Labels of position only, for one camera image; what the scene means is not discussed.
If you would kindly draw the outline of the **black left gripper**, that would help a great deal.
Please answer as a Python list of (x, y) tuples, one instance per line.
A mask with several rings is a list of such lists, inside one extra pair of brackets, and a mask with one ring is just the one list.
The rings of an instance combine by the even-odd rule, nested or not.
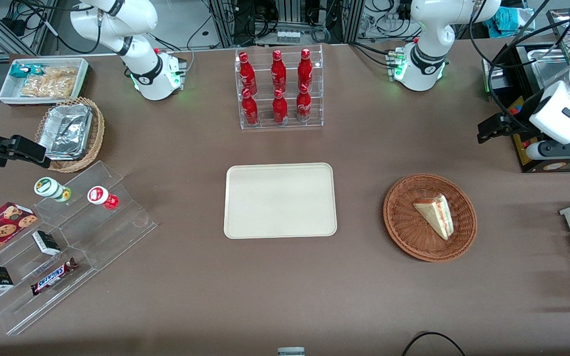
[(528, 120), (520, 120), (518, 114), (501, 112), (499, 115), (491, 115), (481, 122), (481, 127), (477, 127), (477, 142), (485, 142), (500, 136), (513, 136), (515, 134), (531, 135), (531, 127)]

